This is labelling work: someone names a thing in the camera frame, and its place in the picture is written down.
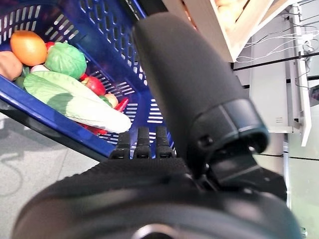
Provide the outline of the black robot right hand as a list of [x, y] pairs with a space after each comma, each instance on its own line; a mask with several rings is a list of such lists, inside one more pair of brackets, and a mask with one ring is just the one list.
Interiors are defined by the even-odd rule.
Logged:
[[230, 65], [168, 13], [138, 21], [133, 40], [164, 118], [119, 135], [109, 158], [64, 178], [21, 210], [13, 239], [300, 239], [282, 175], [262, 168], [269, 133]]

